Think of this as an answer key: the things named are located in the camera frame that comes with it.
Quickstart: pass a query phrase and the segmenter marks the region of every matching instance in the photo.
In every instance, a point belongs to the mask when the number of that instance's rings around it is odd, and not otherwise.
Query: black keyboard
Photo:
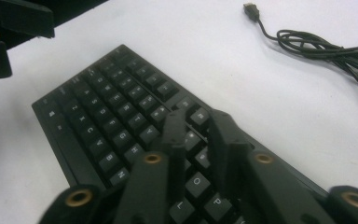
[[[165,116],[186,112],[186,197],[172,223],[245,223],[238,202],[216,191],[207,157],[208,110],[199,98],[124,45],[33,103],[71,186],[122,187],[135,158],[162,133]],[[251,136],[257,149],[267,150]],[[325,191],[287,165],[304,188]]]

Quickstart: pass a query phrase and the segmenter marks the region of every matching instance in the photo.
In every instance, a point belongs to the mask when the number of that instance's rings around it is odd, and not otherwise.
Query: white table
[[[31,103],[126,44],[324,189],[358,187],[358,85],[287,55],[234,1],[111,0],[8,52],[0,80],[0,223],[36,223],[68,188]],[[255,1],[268,32],[358,46],[357,1]]]

